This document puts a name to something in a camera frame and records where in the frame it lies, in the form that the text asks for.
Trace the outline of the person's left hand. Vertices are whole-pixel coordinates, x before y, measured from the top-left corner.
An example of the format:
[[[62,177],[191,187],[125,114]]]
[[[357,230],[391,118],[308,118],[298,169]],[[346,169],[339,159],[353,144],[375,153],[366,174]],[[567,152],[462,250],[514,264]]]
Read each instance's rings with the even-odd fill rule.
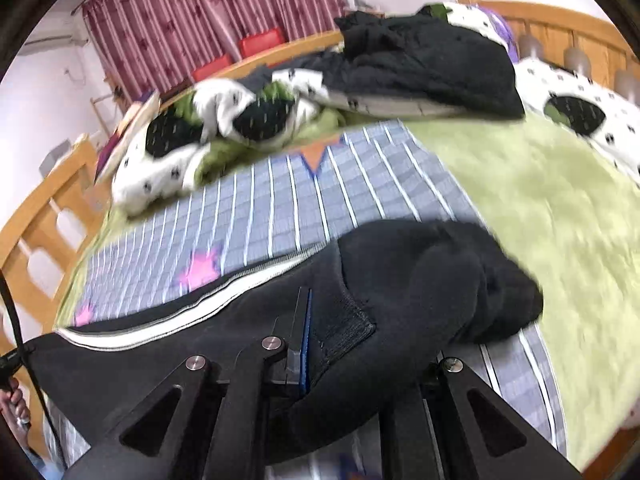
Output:
[[[15,440],[23,448],[27,448],[30,411],[20,389],[20,383],[13,377],[9,379],[9,387],[1,390],[1,414]]]

